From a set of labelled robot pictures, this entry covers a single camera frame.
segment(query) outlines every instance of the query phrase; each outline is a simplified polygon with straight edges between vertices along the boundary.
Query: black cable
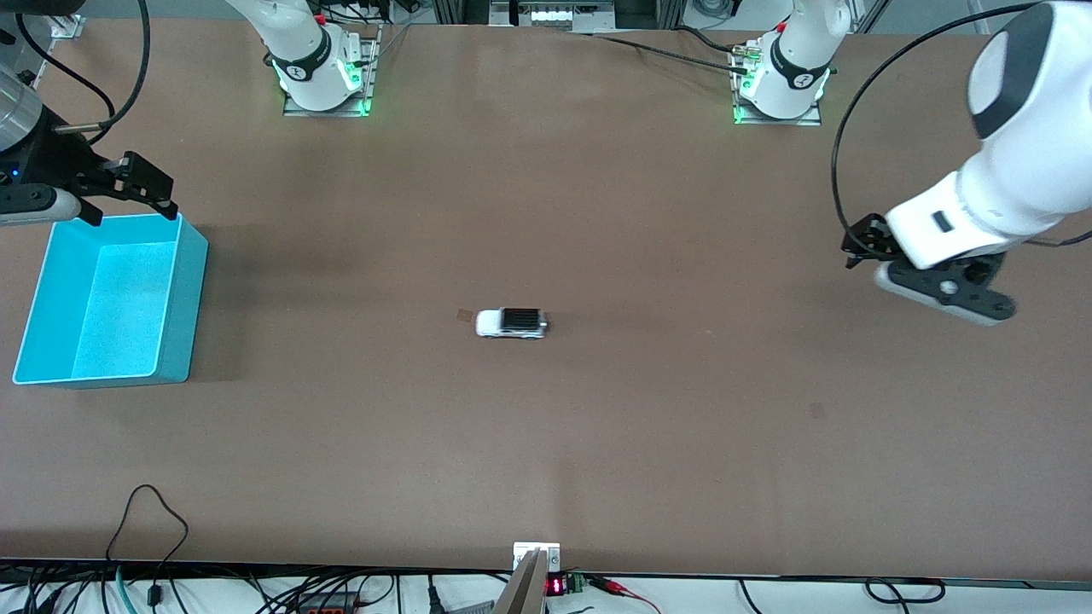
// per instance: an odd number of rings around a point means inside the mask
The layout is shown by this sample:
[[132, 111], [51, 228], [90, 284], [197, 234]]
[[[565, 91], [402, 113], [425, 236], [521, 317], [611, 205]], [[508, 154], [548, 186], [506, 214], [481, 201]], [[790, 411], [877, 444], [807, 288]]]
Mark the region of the black cable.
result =
[[621, 38], [613, 38], [610, 36], [593, 36], [596, 40], [609, 40], [612, 43], [618, 43], [619, 45], [628, 45], [636, 49], [643, 49], [645, 51], [651, 51], [653, 54], [658, 54], [668, 58], [674, 58], [676, 60], [682, 60], [685, 62], [696, 63], [699, 66], [704, 66], [709, 68], [715, 68], [719, 70], [726, 70], [728, 72], [734, 72], [736, 74], [747, 74], [747, 70], [741, 67], [734, 67], [728, 64], [719, 64], [716, 62], [710, 62], [705, 60], [699, 60], [698, 58], [691, 58], [690, 56], [684, 56], [676, 54], [674, 51], [666, 51], [664, 49], [657, 49], [655, 47], [649, 47], [648, 45], [642, 45], [640, 43], [633, 43], [632, 40], [622, 40]]
[[857, 93], [853, 95], [853, 98], [850, 99], [850, 105], [845, 107], [845, 115], [842, 116], [842, 121], [839, 122], [838, 130], [834, 132], [834, 145], [831, 147], [830, 152], [830, 188], [834, 197], [834, 213], [838, 214], [838, 221], [842, 224], [842, 229], [845, 231], [845, 235], [850, 237], [853, 240], [853, 243], [857, 244], [857, 246], [860, 247], [860, 249], [863, 249], [865, 253], [878, 258], [879, 260], [892, 260], [891, 256], [883, 253], [882, 251], [879, 251], [871, 247], [868, 247], [867, 245], [865, 245], [865, 241], [860, 240], [859, 238], [857, 238], [856, 235], [853, 234], [852, 228], [850, 227], [850, 222], [845, 219], [845, 211], [842, 209], [842, 197], [838, 189], [838, 154], [842, 145], [842, 134], [845, 132], [845, 125], [850, 121], [850, 116], [853, 114], [853, 109], [856, 108], [857, 103], [860, 102], [860, 97], [865, 95], [865, 92], [873, 84], [873, 82], [875, 82], [879, 78], [879, 75], [882, 74], [883, 71], [888, 69], [888, 67], [893, 64], [899, 58], [905, 56], [911, 49], [917, 47], [922, 43], [925, 43], [926, 40], [934, 38], [935, 36], [943, 34], [949, 29], [957, 28], [961, 25], [966, 25], [969, 23], [973, 23], [978, 20], [996, 17], [998, 15], [1019, 13], [1021, 11], [1025, 11], [1034, 7], [1037, 3], [1038, 2], [1025, 2], [1023, 4], [1013, 4], [1011, 7], [1005, 7], [1002, 9], [993, 9], [990, 11], [983, 11], [981, 13], [975, 13], [973, 15], [968, 15], [965, 17], [960, 17], [956, 21], [948, 22], [936, 29], [933, 29], [930, 32], [927, 32], [918, 36], [914, 40], [910, 42], [910, 44], [907, 44], [905, 47], [895, 51], [893, 56], [885, 60], [883, 63], [879, 66], [879, 68], [873, 71], [873, 73], [868, 75], [868, 79], [865, 80], [864, 84], [860, 85], [860, 88], [857, 90]]
[[[887, 589], [891, 591], [891, 594], [893, 597], [885, 598], [876, 594], [876, 592], [873, 591], [874, 582], [878, 582], [887, 587]], [[900, 607], [902, 607], [903, 614], [910, 614], [910, 604], [923, 605], [927, 603], [936, 603], [941, 599], [943, 599], [945, 594], [947, 594], [948, 592], [947, 587], [945, 587], [945, 583], [941, 582], [940, 580], [928, 581], [926, 583], [939, 588], [940, 591], [933, 597], [926, 597], [922, 599], [907, 599], [905, 597], [902, 597], [902, 593], [899, 592], [899, 589], [897, 589], [895, 586], [891, 583], [889, 580], [886, 580], [883, 578], [867, 578], [865, 580], [865, 592], [868, 593], [868, 597], [873, 598], [874, 600], [880, 603], [886, 603], [888, 605], [899, 605]]]
[[178, 587], [175, 586], [175, 577], [167, 574], [167, 581], [170, 582], [170, 592], [175, 593], [175, 601], [178, 603], [178, 609], [182, 611], [182, 614], [190, 614], [189, 610], [186, 609], [186, 604], [182, 603], [182, 595], [178, 594]]
[[129, 93], [129, 97], [126, 98], [118, 113], [98, 122], [98, 127], [104, 130], [117, 123], [129, 113], [129, 109], [136, 102], [136, 97], [140, 96], [140, 91], [144, 87], [144, 78], [147, 76], [147, 62], [152, 57], [152, 21], [147, 14], [147, 0], [136, 0], [136, 4], [140, 5], [140, 24], [144, 37], [140, 52], [140, 70], [136, 72], [136, 81], [133, 83], [132, 92]]
[[[159, 499], [159, 505], [163, 506], [163, 509], [167, 513], [169, 513], [170, 516], [173, 516], [175, 518], [175, 520], [177, 520], [179, 522], [179, 524], [182, 526], [182, 536], [178, 540], [178, 543], [175, 544], [175, 547], [170, 548], [170, 552], [168, 552], [167, 555], [164, 556], [159, 560], [159, 564], [156, 565], [155, 569], [152, 571], [152, 586], [156, 587], [156, 586], [158, 586], [157, 582], [158, 582], [158, 579], [159, 579], [159, 569], [162, 569], [163, 566], [166, 565], [167, 560], [171, 556], [174, 556], [174, 554], [176, 552], [178, 552], [178, 548], [182, 547], [182, 544], [186, 543], [186, 539], [190, 536], [190, 526], [189, 526], [188, 522], [186, 522], [185, 518], [182, 518], [181, 516], [179, 516], [179, 513], [177, 511], [175, 511], [174, 508], [171, 508], [169, 505], [167, 505], [167, 501], [163, 498], [163, 494], [155, 486], [153, 486], [151, 484], [141, 484], [140, 486], [136, 486], [135, 488], [133, 488], [131, 493], [129, 493], [129, 500], [126, 501], [126, 509], [124, 509], [124, 511], [121, 512], [121, 522], [118, 522], [118, 528], [117, 528], [117, 530], [114, 531], [114, 536], [111, 536], [110, 538], [110, 542], [108, 544], [106, 544], [106, 553], [103, 555], [103, 559], [106, 560], [106, 562], [110, 560], [110, 551], [114, 550], [114, 544], [117, 543], [118, 536], [121, 534], [121, 529], [124, 528], [124, 526], [126, 526], [126, 520], [129, 518], [129, 508], [132, 507], [133, 499], [136, 497], [136, 493], [140, 493], [144, 488], [147, 488], [147, 489], [152, 491], [152, 493], [155, 494], [155, 497], [157, 499]], [[106, 587], [104, 586], [103, 587], [103, 605], [105, 606], [105, 604], [106, 604]], [[152, 614], [155, 614], [156, 605], [157, 605], [156, 603], [152, 603]]]
[[70, 601], [69, 604], [64, 606], [64, 610], [61, 610], [61, 614], [70, 614], [72, 612], [75, 612], [76, 605], [79, 605], [80, 603], [80, 597], [83, 595], [83, 591], [85, 591], [87, 587], [91, 586], [91, 580], [92, 580], [91, 578], [87, 578], [86, 580], [83, 581], [82, 585], [80, 585], [80, 589], [75, 591], [74, 595], [72, 595], [72, 601]]
[[1071, 245], [1077, 245], [1079, 243], [1087, 241], [1089, 239], [1092, 239], [1092, 231], [1089, 231], [1089, 232], [1084, 233], [1083, 235], [1078, 235], [1076, 237], [1068, 238], [1068, 239], [1060, 240], [1060, 241], [1052, 241], [1049, 239], [1029, 239], [1029, 240], [1025, 240], [1024, 243], [1029, 244], [1029, 245], [1038, 246], [1038, 247], [1069, 247]]
[[106, 601], [106, 582], [109, 581], [110, 564], [103, 562], [103, 581], [98, 585], [98, 597], [103, 602], [103, 614], [110, 614], [110, 605]]
[[708, 36], [705, 36], [698, 28], [693, 28], [693, 27], [690, 27], [688, 25], [678, 25], [678, 26], [675, 26], [674, 29], [677, 29], [678, 32], [686, 32], [688, 34], [692, 34], [692, 35], [697, 36], [698, 40], [701, 40], [702, 45], [704, 45], [704, 46], [707, 46], [707, 47], [709, 47], [711, 49], [715, 49], [717, 51], [723, 51], [725, 54], [731, 54], [732, 52], [733, 45], [720, 45], [717, 43], [713, 43]]
[[352, 4], [349, 4], [348, 7], [346, 7], [346, 9], [348, 9], [349, 11], [353, 11], [353, 13], [356, 14], [357, 19], [359, 19], [364, 23], [371, 23], [373, 21], [380, 21], [380, 22], [383, 21], [383, 17], [366, 17], [366, 16], [364, 16], [364, 13], [361, 13], [360, 11], [358, 11], [356, 9], [356, 7], [354, 7]]
[[[114, 101], [110, 99], [110, 96], [106, 92], [104, 92], [98, 85], [95, 85], [94, 83], [92, 83], [91, 81], [88, 81], [87, 79], [85, 79], [82, 74], [80, 74], [79, 72], [70, 69], [69, 67], [64, 66], [60, 60], [58, 60], [57, 58], [54, 58], [52, 56], [50, 56], [49, 54], [47, 54], [46, 50], [43, 49], [34, 40], [34, 38], [31, 36], [31, 33], [26, 29], [26, 22], [23, 20], [23, 14], [22, 13], [15, 13], [15, 27], [19, 28], [19, 33], [23, 36], [23, 39], [26, 40], [27, 47], [29, 47], [43, 60], [45, 60], [45, 61], [49, 62], [50, 64], [57, 67], [57, 70], [59, 70], [59, 71], [63, 72], [64, 74], [71, 76], [78, 83], [80, 83], [81, 85], [83, 85], [84, 87], [86, 87], [87, 90], [91, 90], [96, 96], [98, 96], [103, 101], [103, 104], [106, 105], [106, 114], [108, 116], [109, 115], [114, 115], [114, 113], [115, 113], [116, 109], [114, 108]], [[88, 140], [87, 142], [90, 144], [94, 145], [99, 140], [102, 140], [102, 138], [105, 137], [108, 131], [109, 131], [109, 128], [103, 129], [102, 132], [99, 132], [98, 134], [95, 134], [94, 137], [92, 137], [91, 140]]]
[[258, 594], [262, 595], [262, 601], [265, 602], [266, 605], [269, 605], [270, 595], [265, 594], [265, 589], [262, 588], [261, 582], [258, 581], [258, 578], [254, 577], [254, 574], [249, 570], [248, 574], [250, 575], [250, 586], [254, 587], [254, 590], [258, 591]]
[[747, 590], [747, 582], [739, 580], [739, 588], [744, 590], [744, 599], [747, 600], [747, 605], [750, 606], [751, 611], [753, 611], [755, 614], [762, 614], [762, 611], [758, 609], [758, 605], [755, 605], [755, 600], [750, 598], [750, 591]]
[[254, 614], [262, 614], [262, 612], [269, 611], [270, 614], [274, 614], [277, 607], [285, 607], [286, 610], [299, 605], [299, 600], [302, 594], [311, 591], [314, 587], [322, 585], [330, 577], [336, 577], [336, 575], [331, 575], [330, 572], [321, 574], [319, 576], [309, 576], [301, 583], [285, 590], [284, 592], [274, 595], [270, 599], [268, 603], [262, 605], [258, 612]]
[[371, 577], [372, 576], [365, 576], [364, 579], [360, 580], [360, 586], [356, 587], [356, 600], [355, 600], [355, 603], [354, 603], [354, 605], [356, 607], [367, 607], [369, 605], [375, 605], [375, 604], [379, 603], [380, 601], [383, 601], [384, 599], [387, 599], [388, 597], [390, 597], [390, 594], [392, 592], [394, 592], [394, 575], [392, 574], [391, 575], [391, 586], [387, 587], [387, 592], [384, 592], [383, 594], [379, 595], [378, 599], [373, 599], [371, 601], [368, 601], [368, 600], [363, 600], [361, 601], [360, 600], [360, 591], [364, 590], [365, 582], [367, 582], [368, 579], [371, 578]]

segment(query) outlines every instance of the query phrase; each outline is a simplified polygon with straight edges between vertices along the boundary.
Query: toy car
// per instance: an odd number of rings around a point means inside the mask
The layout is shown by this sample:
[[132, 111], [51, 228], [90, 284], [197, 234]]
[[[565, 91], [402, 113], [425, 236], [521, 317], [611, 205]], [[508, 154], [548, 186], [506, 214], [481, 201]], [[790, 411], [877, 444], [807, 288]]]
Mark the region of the toy car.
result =
[[483, 309], [474, 320], [478, 336], [542, 339], [546, 336], [546, 314], [542, 309]]

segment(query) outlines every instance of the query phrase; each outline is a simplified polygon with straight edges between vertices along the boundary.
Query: wire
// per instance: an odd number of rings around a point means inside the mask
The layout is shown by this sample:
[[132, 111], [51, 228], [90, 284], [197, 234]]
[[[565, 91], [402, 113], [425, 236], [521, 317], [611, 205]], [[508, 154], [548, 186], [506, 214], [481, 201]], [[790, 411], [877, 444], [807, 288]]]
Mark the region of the wire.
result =
[[80, 597], [83, 595], [83, 591], [85, 591], [88, 586], [91, 586], [91, 578], [87, 578], [86, 580], [83, 581], [82, 585], [80, 585], [80, 589], [75, 591], [74, 595], [72, 595], [72, 601], [70, 601], [69, 604], [64, 606], [64, 610], [61, 610], [61, 614], [69, 614], [70, 612], [75, 612], [76, 606], [80, 604]]
[[133, 602], [129, 600], [129, 591], [126, 590], [126, 582], [121, 579], [121, 566], [118, 565], [117, 569], [114, 570], [114, 583], [118, 587], [118, 593], [121, 595], [121, 604], [126, 606], [126, 611], [129, 614], [136, 614], [136, 609], [133, 607]]
[[410, 17], [406, 21], [402, 22], [403, 24], [405, 24], [405, 27], [400, 29], [399, 33], [394, 35], [394, 38], [391, 38], [391, 42], [387, 44], [387, 47], [383, 47], [382, 49], [379, 50], [379, 55], [376, 56], [376, 61], [378, 62], [379, 58], [382, 58], [383, 55], [387, 54], [387, 51], [390, 51], [391, 47], [393, 47], [394, 44], [397, 43], [400, 38], [405, 36], [407, 32], [410, 32], [410, 27], [414, 25], [414, 22], [424, 17], [427, 14], [428, 14], [427, 12], [423, 12], [416, 17]]
[[175, 601], [178, 602], [178, 609], [182, 611], [182, 614], [190, 614], [189, 610], [186, 609], [186, 604], [182, 603], [182, 595], [178, 594], [178, 587], [175, 586], [175, 577], [167, 574], [167, 581], [170, 582], [170, 592], [175, 593]]
[[627, 46], [633, 47], [636, 49], [643, 49], [645, 51], [651, 51], [653, 54], [658, 54], [661, 56], [665, 56], [665, 57], [668, 57], [668, 58], [674, 58], [676, 60], [682, 60], [685, 62], [690, 62], [690, 63], [695, 63], [695, 64], [699, 64], [699, 66], [704, 66], [704, 67], [709, 67], [709, 68], [715, 68], [717, 70], [726, 70], [728, 72], [734, 72], [736, 74], [747, 74], [747, 71], [744, 68], [741, 68], [741, 67], [734, 67], [734, 66], [728, 66], [728, 64], [719, 64], [716, 62], [710, 62], [710, 61], [705, 61], [705, 60], [699, 60], [698, 58], [691, 58], [690, 56], [684, 56], [684, 55], [680, 55], [680, 54], [676, 54], [674, 51], [666, 51], [664, 49], [657, 49], [655, 47], [649, 47], [648, 45], [642, 45], [640, 43], [633, 43], [632, 40], [622, 40], [621, 38], [614, 38], [614, 37], [610, 37], [610, 36], [593, 36], [592, 38], [594, 38], [596, 40], [609, 40], [612, 43], [617, 43], [619, 45], [627, 45]]
[[364, 590], [364, 585], [365, 585], [365, 582], [368, 581], [369, 578], [372, 578], [372, 576], [365, 576], [364, 580], [360, 580], [360, 586], [356, 587], [356, 600], [355, 600], [355, 603], [354, 603], [354, 605], [356, 607], [367, 607], [369, 605], [375, 605], [375, 604], [379, 603], [380, 601], [383, 601], [384, 599], [387, 599], [388, 597], [390, 597], [390, 594], [394, 591], [394, 575], [391, 574], [391, 577], [390, 577], [391, 578], [391, 586], [387, 587], [387, 592], [384, 592], [383, 594], [379, 595], [379, 599], [375, 599], [372, 601], [368, 601], [368, 600], [363, 600], [361, 601], [360, 600], [360, 591]]
[[[873, 591], [873, 583], [874, 582], [878, 582], [878, 583], [881, 583], [885, 587], [887, 587], [887, 589], [889, 591], [891, 591], [891, 594], [893, 597], [892, 598], [885, 598], [885, 597], [880, 597], [880, 595], [876, 594]], [[948, 588], [945, 587], [945, 583], [942, 581], [940, 581], [940, 580], [930, 580], [930, 581], [927, 581], [926, 583], [928, 583], [930, 586], [938, 587], [940, 589], [940, 592], [938, 592], [937, 594], [935, 594], [933, 597], [927, 597], [927, 598], [922, 598], [922, 599], [907, 599], [905, 597], [902, 597], [902, 593], [899, 592], [899, 589], [897, 589], [894, 587], [894, 585], [892, 585], [889, 580], [886, 580], [883, 578], [867, 578], [867, 579], [865, 579], [865, 592], [868, 593], [868, 597], [873, 598], [874, 600], [876, 600], [876, 601], [878, 601], [880, 603], [886, 603], [888, 605], [899, 605], [899, 606], [902, 607], [903, 614], [910, 614], [910, 604], [922, 605], [922, 604], [927, 604], [927, 603], [936, 603], [936, 602], [940, 601], [941, 599], [943, 599], [945, 594], [948, 593]]]
[[174, 510], [174, 508], [171, 508], [169, 505], [167, 505], [167, 501], [163, 498], [163, 493], [161, 493], [158, 488], [156, 488], [155, 486], [153, 486], [151, 484], [141, 484], [140, 486], [136, 486], [135, 488], [133, 488], [131, 493], [129, 493], [129, 500], [126, 501], [126, 509], [124, 509], [124, 511], [121, 512], [121, 521], [118, 522], [118, 528], [114, 531], [114, 536], [110, 538], [110, 542], [108, 544], [106, 544], [106, 553], [103, 555], [103, 558], [106, 562], [112, 560], [112, 558], [110, 557], [110, 554], [114, 551], [114, 545], [118, 541], [118, 536], [121, 535], [121, 529], [124, 528], [126, 520], [129, 519], [129, 509], [133, 505], [133, 498], [136, 497], [136, 493], [140, 493], [144, 488], [147, 488], [149, 491], [152, 491], [152, 493], [155, 494], [155, 497], [157, 499], [159, 499], [159, 505], [163, 506], [163, 509], [167, 513], [169, 513], [170, 516], [173, 516], [175, 518], [175, 520], [177, 520], [178, 523], [182, 526], [182, 536], [181, 536], [181, 539], [178, 540], [178, 543], [175, 544], [175, 547], [170, 548], [170, 552], [167, 553], [167, 556], [164, 556], [163, 559], [159, 560], [159, 564], [155, 566], [156, 571], [158, 571], [158, 569], [161, 567], [163, 567], [165, 563], [167, 563], [167, 559], [169, 559], [171, 556], [174, 556], [174, 554], [176, 552], [178, 552], [178, 548], [182, 547], [182, 544], [186, 543], [186, 538], [190, 536], [190, 526], [189, 526], [188, 522], [186, 522], [185, 518], [182, 518], [181, 516], [179, 516], [178, 512]]
[[[116, 109], [114, 108], [114, 101], [110, 99], [110, 96], [106, 92], [104, 92], [98, 85], [95, 85], [94, 83], [92, 83], [91, 81], [88, 81], [87, 79], [85, 79], [79, 72], [76, 72], [76, 71], [70, 69], [69, 67], [64, 66], [57, 58], [51, 57], [49, 54], [46, 52], [45, 49], [43, 49], [34, 40], [34, 37], [32, 37], [31, 33], [26, 29], [26, 22], [23, 20], [23, 13], [15, 13], [15, 27], [19, 28], [19, 33], [23, 36], [23, 39], [26, 40], [27, 47], [29, 47], [32, 50], [34, 50], [34, 52], [37, 54], [43, 60], [45, 60], [45, 61], [51, 63], [52, 66], [57, 67], [57, 70], [59, 70], [59, 71], [63, 72], [64, 74], [71, 76], [72, 79], [76, 80], [78, 83], [80, 83], [81, 85], [83, 85], [87, 90], [91, 90], [92, 92], [94, 92], [94, 94], [96, 96], [98, 96], [103, 101], [103, 104], [106, 105], [106, 114], [107, 115], [114, 115], [114, 113], [116, 111]], [[106, 133], [110, 129], [108, 127], [105, 128], [105, 129], [103, 129], [98, 134], [95, 134], [94, 137], [92, 137], [87, 142], [90, 144], [94, 145], [99, 140], [102, 140], [102, 138], [105, 137]]]
[[755, 605], [755, 600], [750, 598], [750, 591], [747, 590], [747, 582], [739, 580], [739, 588], [744, 590], [744, 599], [747, 600], [747, 605], [751, 609], [755, 614], [762, 614], [762, 611]]
[[656, 611], [656, 614], [664, 614], [663, 612], [661, 612], [661, 611], [660, 611], [660, 609], [658, 609], [658, 607], [656, 607], [656, 604], [655, 604], [655, 603], [652, 603], [652, 602], [651, 602], [651, 601], [649, 601], [648, 599], [644, 599], [643, 597], [641, 597], [641, 595], [639, 595], [639, 594], [637, 594], [637, 593], [634, 593], [634, 592], [632, 592], [632, 591], [630, 591], [630, 593], [629, 593], [629, 594], [625, 594], [625, 595], [622, 595], [622, 597], [628, 597], [629, 599], [636, 599], [636, 600], [638, 600], [638, 601], [640, 601], [640, 602], [643, 602], [643, 603], [646, 603], [646, 604], [648, 604], [648, 605], [649, 605], [650, 607], [652, 607], [653, 610], [655, 610], [655, 611]]
[[354, 7], [352, 4], [349, 4], [348, 7], [346, 7], [346, 9], [348, 9], [349, 11], [353, 11], [353, 13], [357, 16], [357, 19], [359, 19], [364, 23], [371, 23], [373, 21], [379, 21], [379, 22], [383, 21], [383, 17], [366, 17], [366, 16], [364, 16], [364, 13], [361, 13], [358, 10], [356, 10], [356, 7]]
[[266, 605], [269, 605], [270, 595], [265, 594], [265, 590], [262, 588], [262, 583], [258, 581], [258, 578], [254, 577], [254, 574], [252, 571], [248, 570], [248, 574], [250, 575], [250, 582], [248, 583], [254, 587], [254, 590], [258, 591], [258, 594], [262, 595], [262, 601], [265, 602]]
[[147, 76], [149, 59], [152, 57], [152, 21], [147, 13], [147, 0], [136, 0], [136, 4], [140, 7], [140, 23], [143, 44], [141, 48], [140, 70], [136, 72], [136, 81], [133, 83], [132, 91], [129, 92], [129, 97], [121, 104], [121, 108], [119, 108], [117, 113], [110, 114], [110, 117], [107, 117], [103, 121], [87, 125], [61, 126], [56, 129], [59, 134], [68, 132], [87, 132], [96, 129], [107, 130], [120, 121], [121, 118], [129, 113], [129, 109], [131, 109], [133, 104], [136, 102], [136, 97], [140, 96], [140, 92], [144, 87], [144, 79]]
[[[121, 512], [121, 522], [118, 522], [118, 528], [117, 528], [117, 530], [114, 531], [114, 536], [111, 536], [110, 538], [110, 542], [108, 544], [106, 544], [106, 553], [103, 555], [103, 558], [107, 563], [110, 560], [110, 552], [114, 550], [114, 545], [118, 541], [118, 535], [121, 534], [121, 529], [124, 528], [124, 526], [126, 526], [126, 520], [129, 518], [129, 509], [133, 505], [133, 498], [136, 497], [136, 493], [141, 492], [144, 488], [147, 488], [147, 489], [152, 491], [155, 494], [155, 497], [157, 499], [159, 499], [159, 505], [163, 506], [163, 509], [166, 510], [167, 513], [169, 513], [170, 516], [173, 516], [175, 518], [175, 520], [177, 520], [179, 522], [179, 524], [182, 526], [182, 536], [179, 538], [178, 543], [175, 544], [175, 547], [170, 548], [170, 552], [168, 552], [167, 555], [164, 556], [159, 560], [158, 565], [155, 566], [155, 569], [152, 570], [152, 586], [154, 587], [154, 586], [156, 586], [156, 583], [158, 582], [158, 579], [159, 579], [159, 569], [162, 569], [163, 566], [167, 563], [167, 560], [171, 556], [174, 556], [174, 554], [176, 552], [178, 552], [178, 548], [182, 547], [182, 544], [186, 543], [186, 539], [190, 536], [190, 526], [189, 526], [189, 523], [186, 522], [186, 519], [182, 518], [181, 516], [179, 516], [179, 513], [177, 511], [175, 511], [174, 508], [171, 508], [169, 505], [167, 505], [167, 501], [164, 500], [164, 498], [163, 498], [163, 494], [155, 486], [153, 486], [151, 484], [141, 484], [140, 486], [136, 486], [135, 488], [133, 488], [131, 493], [129, 493], [129, 500], [126, 501], [126, 509], [124, 509], [124, 511]], [[118, 567], [117, 575], [120, 578], [120, 566]], [[105, 581], [104, 581], [104, 588], [103, 588], [103, 606], [104, 606], [104, 610], [105, 610], [106, 609], [106, 588], [105, 588]], [[153, 614], [155, 614], [155, 607], [156, 607], [156, 604], [153, 604], [152, 605], [152, 613]]]
[[652, 603], [648, 599], [645, 599], [645, 598], [637, 594], [636, 592], [627, 589], [626, 587], [621, 586], [621, 582], [618, 582], [616, 580], [610, 580], [610, 579], [604, 578], [602, 576], [595, 576], [595, 575], [592, 575], [592, 574], [584, 574], [583, 576], [584, 576], [584, 579], [587, 580], [589, 586], [591, 586], [591, 587], [600, 589], [601, 591], [603, 591], [603, 592], [605, 592], [607, 594], [613, 594], [615, 597], [625, 597], [627, 599], [634, 599], [637, 601], [640, 601], [640, 602], [649, 605], [649, 607], [652, 607], [653, 610], [655, 610], [656, 614], [663, 614], [660, 611], [660, 607], [655, 603]]
[[690, 27], [688, 25], [679, 25], [679, 26], [676, 26], [675, 29], [678, 31], [678, 32], [686, 32], [688, 34], [692, 34], [692, 35], [695, 35], [695, 36], [698, 37], [698, 40], [701, 40], [702, 45], [704, 45], [704, 46], [707, 46], [707, 47], [709, 47], [711, 49], [715, 49], [717, 51], [722, 51], [724, 54], [731, 54], [732, 52], [732, 48], [738, 46], [738, 45], [719, 45], [716, 43], [713, 43], [700, 29]]
[[966, 25], [969, 23], [973, 23], [978, 20], [984, 20], [988, 17], [996, 17], [998, 15], [1019, 13], [1021, 11], [1030, 9], [1031, 7], [1034, 7], [1037, 3], [1038, 2], [1025, 2], [1023, 4], [1013, 4], [1011, 7], [1005, 7], [1002, 9], [993, 9], [990, 11], [983, 11], [981, 13], [975, 13], [973, 15], [968, 15], [965, 17], [948, 22], [936, 29], [933, 29], [930, 32], [927, 32], [918, 36], [914, 40], [910, 42], [910, 44], [907, 44], [905, 47], [895, 51], [894, 55], [885, 60], [883, 63], [879, 66], [879, 68], [873, 71], [873, 73], [868, 75], [868, 79], [866, 79], [865, 82], [860, 85], [860, 88], [857, 90], [857, 93], [853, 95], [853, 98], [850, 99], [850, 105], [845, 107], [845, 115], [842, 116], [842, 121], [839, 122], [838, 130], [834, 132], [834, 145], [831, 147], [830, 152], [830, 189], [832, 196], [834, 197], [834, 213], [838, 214], [838, 221], [842, 224], [842, 229], [845, 231], [845, 236], [850, 237], [853, 240], [853, 243], [857, 244], [857, 246], [862, 248], [866, 253], [875, 258], [878, 258], [879, 260], [893, 259], [892, 256], [883, 253], [882, 251], [879, 251], [877, 249], [874, 249], [865, 245], [865, 241], [860, 240], [859, 238], [857, 238], [856, 235], [853, 234], [853, 231], [850, 227], [850, 222], [845, 219], [845, 211], [842, 208], [842, 197], [838, 188], [838, 154], [842, 146], [842, 135], [845, 133], [845, 126], [850, 121], [850, 116], [853, 114], [853, 109], [856, 108], [857, 103], [860, 102], [860, 97], [865, 95], [865, 92], [868, 90], [868, 87], [879, 78], [880, 74], [883, 73], [885, 70], [888, 69], [888, 67], [893, 64], [899, 58], [905, 56], [911, 49], [917, 47], [922, 43], [925, 43], [926, 40], [929, 40], [935, 36], [943, 34], [949, 29], [957, 28], [961, 25]]
[[140, 7], [140, 24], [143, 35], [143, 43], [140, 52], [140, 70], [136, 72], [136, 81], [133, 83], [133, 88], [129, 93], [129, 97], [122, 103], [121, 108], [118, 113], [108, 117], [105, 121], [99, 122], [99, 127], [104, 130], [117, 123], [122, 117], [129, 113], [133, 104], [136, 102], [136, 97], [140, 96], [140, 91], [144, 87], [144, 78], [147, 76], [147, 63], [152, 57], [152, 22], [147, 14], [147, 0], [136, 0], [136, 4]]
[[1092, 239], [1092, 231], [1089, 231], [1089, 232], [1084, 233], [1083, 235], [1078, 235], [1076, 237], [1068, 238], [1068, 239], [1060, 240], [1060, 241], [1053, 241], [1053, 240], [1049, 240], [1049, 239], [1029, 239], [1029, 240], [1025, 240], [1024, 243], [1029, 244], [1029, 245], [1038, 246], [1038, 247], [1069, 247], [1071, 245], [1077, 245], [1079, 243], [1083, 243], [1083, 241], [1087, 241], [1089, 239]]

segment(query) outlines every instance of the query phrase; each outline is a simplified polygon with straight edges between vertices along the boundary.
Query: cyan plastic bin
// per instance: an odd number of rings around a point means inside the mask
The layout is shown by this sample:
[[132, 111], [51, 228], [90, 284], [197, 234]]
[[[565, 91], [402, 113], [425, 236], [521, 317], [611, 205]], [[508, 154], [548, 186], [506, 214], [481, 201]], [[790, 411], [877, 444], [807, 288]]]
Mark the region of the cyan plastic bin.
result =
[[209, 241], [181, 215], [54, 224], [12, 381], [186, 381]]

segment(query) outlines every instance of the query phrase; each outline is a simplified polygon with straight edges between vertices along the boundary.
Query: brown table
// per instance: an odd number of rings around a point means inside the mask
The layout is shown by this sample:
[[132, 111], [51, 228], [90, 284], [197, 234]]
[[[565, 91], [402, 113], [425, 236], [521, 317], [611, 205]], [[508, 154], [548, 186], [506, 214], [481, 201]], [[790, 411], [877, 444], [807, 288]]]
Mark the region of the brown table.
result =
[[[139, 39], [93, 22], [60, 57], [121, 99]], [[842, 268], [834, 120], [902, 40], [845, 42], [821, 129], [733, 126], [723, 73], [486, 27], [410, 32], [371, 118], [302, 120], [245, 23], [156, 22], [100, 150], [170, 173], [211, 241], [192, 377], [4, 377], [3, 554], [100, 555], [146, 481], [192, 524], [182, 558], [502, 567], [542, 539], [615, 570], [1092, 579], [1088, 250], [1016, 250], [995, 329]], [[931, 43], [869, 93], [851, 216], [974, 151], [982, 44]], [[56, 71], [43, 96], [103, 114]], [[3, 373], [47, 233], [0, 233]], [[550, 336], [456, 318], [501, 305]], [[131, 520], [121, 556], [177, 539], [151, 498]]]

